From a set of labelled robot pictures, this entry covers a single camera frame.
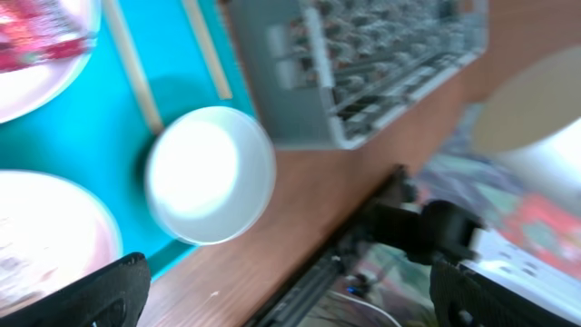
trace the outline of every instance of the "wooden chopstick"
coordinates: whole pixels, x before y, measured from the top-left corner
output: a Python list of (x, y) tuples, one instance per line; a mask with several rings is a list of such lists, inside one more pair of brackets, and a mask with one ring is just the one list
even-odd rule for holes
[(210, 31), (208, 30), (208, 25), (203, 17), (202, 10), (198, 4), (199, 0), (182, 0), (185, 11), (190, 20), (190, 25), (192, 30), (198, 39), (198, 44), (202, 49), (202, 54), (208, 68), (210, 69), (210, 75), (214, 81), (214, 86), (218, 92), (218, 96), (222, 100), (232, 99), (232, 90), (224, 73), (224, 68), (216, 52), (216, 47), (210, 36)]
[(103, 0), (103, 10), (142, 115), (151, 131), (159, 134), (163, 130), (162, 118), (119, 2)]

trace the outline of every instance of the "wooden table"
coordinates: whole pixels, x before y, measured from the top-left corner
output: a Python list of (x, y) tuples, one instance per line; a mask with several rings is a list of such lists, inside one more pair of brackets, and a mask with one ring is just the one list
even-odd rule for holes
[(278, 152), (277, 187), (266, 213), (243, 236), (198, 250), (155, 282), (140, 326), (245, 323), (393, 164), (421, 168), (465, 102), (486, 98), (536, 60), (581, 41), (578, 0), (491, 0), (490, 13), (485, 56), (363, 148)]

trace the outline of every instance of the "cable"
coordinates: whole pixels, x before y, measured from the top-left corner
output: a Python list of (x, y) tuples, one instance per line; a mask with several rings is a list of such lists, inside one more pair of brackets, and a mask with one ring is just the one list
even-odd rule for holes
[(377, 306), (375, 306), (375, 305), (373, 305), (373, 304), (371, 304), (371, 303), (368, 303), (368, 302), (365, 302), (365, 301), (362, 301), (362, 300), (358, 300), (358, 299), (352, 298), (352, 297), (350, 297), (350, 296), (347, 296), (347, 295), (345, 295), (345, 294), (341, 294), (341, 293), (339, 293), (339, 292), (330, 291), (330, 294), (333, 294), (333, 295), (335, 295), (335, 296), (338, 296), (338, 297), (340, 297), (341, 299), (349, 300), (349, 301), (351, 301), (351, 302), (355, 302), (355, 303), (357, 303), (357, 304), (361, 304), (361, 305), (363, 305), (363, 306), (366, 306), (366, 307), (368, 307), (368, 308), (370, 308), (370, 309), (373, 309), (374, 311), (376, 311), (376, 312), (379, 312), (379, 313), (381, 313), (381, 314), (382, 314), (384, 317), (388, 318), (388, 319), (389, 319), (389, 321), (390, 321), (391, 323), (393, 323), (393, 324), (394, 324), (396, 327), (401, 327), (401, 325), (399, 324), (399, 322), (398, 322), (398, 321), (396, 321), (396, 320), (395, 320), (395, 318), (393, 318), (393, 317), (391, 316), (391, 314), (389, 314), (389, 313), (387, 313), (387, 312), (383, 311), (382, 309), (380, 309), (379, 307), (377, 307)]

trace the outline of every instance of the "teal placemat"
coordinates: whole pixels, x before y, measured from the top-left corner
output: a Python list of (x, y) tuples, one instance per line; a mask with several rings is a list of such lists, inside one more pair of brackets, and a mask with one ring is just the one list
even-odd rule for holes
[[(181, 1), (121, 6), (165, 124), (209, 105), (254, 115), (213, 1), (201, 7), (234, 94), (229, 101), (216, 93)], [(94, 193), (119, 224), (123, 252), (145, 253), (157, 277), (193, 247), (165, 234), (147, 208), (143, 168), (153, 141), (103, 21), (79, 77), (49, 104), (0, 125), (0, 169), (51, 173)]]

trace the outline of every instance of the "dish rack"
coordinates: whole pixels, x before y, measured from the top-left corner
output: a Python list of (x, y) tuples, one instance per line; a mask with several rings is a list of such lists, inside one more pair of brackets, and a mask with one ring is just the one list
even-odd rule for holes
[(280, 148), (358, 148), (487, 47), (487, 0), (231, 0), (227, 10)]

